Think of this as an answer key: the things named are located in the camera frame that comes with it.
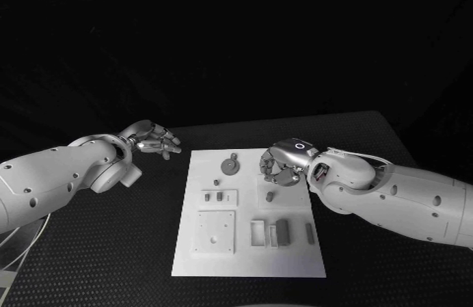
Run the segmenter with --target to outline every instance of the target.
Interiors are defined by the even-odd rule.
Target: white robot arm
[[[385,164],[375,167],[359,156]],[[279,174],[271,174],[274,162]],[[368,155],[332,148],[319,152],[299,139],[273,145],[260,168],[266,180],[283,186],[307,178],[310,191],[336,213],[353,213],[414,239],[473,247],[470,184]]]
[[[79,138],[69,146],[23,155],[0,164],[0,233],[33,222],[64,207],[85,188],[101,193],[118,182],[127,187],[142,176],[133,151],[180,152],[173,134],[150,120],[118,135]]]

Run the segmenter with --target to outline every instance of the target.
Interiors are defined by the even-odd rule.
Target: dark table
[[[192,150],[267,148],[297,137],[416,162],[375,111],[173,129],[185,148],[165,161],[136,153],[144,175],[127,189],[81,191],[54,213],[6,306],[472,306],[473,251],[426,243],[339,215],[310,194],[326,279],[173,278]]]

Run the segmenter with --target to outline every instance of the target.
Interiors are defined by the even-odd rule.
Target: white board
[[[192,151],[189,164],[188,185],[185,188],[185,202],[182,205],[182,219],[179,226],[179,236],[173,261],[173,276],[264,276],[264,277],[300,277],[325,278],[326,269],[322,261],[322,252],[316,234],[316,224],[310,209],[310,199],[307,184],[302,181],[293,188],[260,181],[260,158],[266,149],[250,150],[199,150]],[[238,155],[241,169],[232,176],[227,176],[221,171],[221,164],[229,155]],[[276,192],[276,205],[261,200],[261,195],[271,189]],[[234,206],[205,202],[204,191],[237,191],[238,204]],[[204,212],[206,215],[216,215],[215,212],[232,213],[234,233],[212,232],[222,228],[219,217],[209,216],[209,232],[199,236],[198,228],[204,223]],[[287,219],[290,227],[290,246],[277,246],[270,235],[270,228],[274,231],[276,221]],[[264,222],[264,246],[254,247],[251,241],[253,221]],[[307,242],[306,223],[313,226],[313,236],[316,244]],[[228,250],[228,245],[221,238],[232,241],[234,249]],[[222,251],[216,249],[216,244],[222,242]]]

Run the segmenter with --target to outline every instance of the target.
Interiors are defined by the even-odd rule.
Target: white rectangular piece
[[[270,247],[279,247],[279,235],[276,233],[276,225],[270,225]]]
[[[222,192],[222,201],[216,201],[216,194]],[[205,201],[205,195],[209,195],[209,201]],[[199,206],[206,208],[229,208],[238,206],[238,191],[235,189],[221,189],[202,191]]]
[[[196,218],[192,252],[199,254],[232,254],[235,212],[199,211]]]
[[[264,237],[264,220],[251,221],[251,246],[255,248],[264,248],[267,246],[267,240]]]
[[[257,175],[258,207],[263,209],[310,208],[306,176],[300,175],[300,182],[290,187],[279,186]],[[267,194],[273,192],[273,201],[267,202]]]
[[[173,276],[284,278],[323,278],[326,276],[307,184],[303,183],[303,180],[294,187],[280,187],[268,182],[260,184],[260,178],[263,177],[260,174],[260,160],[266,151],[266,148],[192,151],[173,261]],[[238,156],[241,167],[238,173],[228,176],[222,173],[221,165],[232,153]],[[271,207],[263,208],[260,206],[258,186],[261,185],[271,185],[264,187],[263,191],[271,189],[277,193],[274,197],[276,204]],[[281,188],[289,190],[290,194],[286,198],[291,199],[276,208],[281,202],[279,202]],[[232,190],[238,191],[238,206],[228,206],[216,210],[216,207],[206,205],[211,201],[202,202],[202,199],[205,199],[204,191]],[[231,212],[235,214],[234,252],[224,253],[224,250],[221,250],[222,253],[214,252],[216,251],[216,246],[214,247],[214,245],[222,242],[222,233],[216,231],[206,232],[198,241],[198,251],[201,248],[204,249],[202,251],[209,251],[206,249],[211,249],[212,252],[196,252],[192,250],[195,249],[196,224],[199,224],[199,227],[201,225],[204,226],[198,217],[206,217],[199,216],[199,214]],[[290,222],[291,244],[286,247],[271,248],[267,228],[276,225],[279,219],[287,219]],[[251,246],[251,221],[254,220],[264,221],[266,224],[263,234],[267,244],[264,248]],[[313,245],[307,244],[307,223],[313,226]],[[211,243],[211,235],[216,236],[216,243]]]

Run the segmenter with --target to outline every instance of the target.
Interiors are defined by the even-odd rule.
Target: mounting hole
[[[440,206],[440,203],[441,203],[441,197],[440,197],[440,196],[436,196],[436,197],[434,197],[434,201],[431,202],[431,204],[433,204],[434,206]]]
[[[36,198],[32,198],[32,199],[29,200],[29,205],[30,205],[32,208],[36,207],[36,205],[38,205],[38,199],[36,199]]]

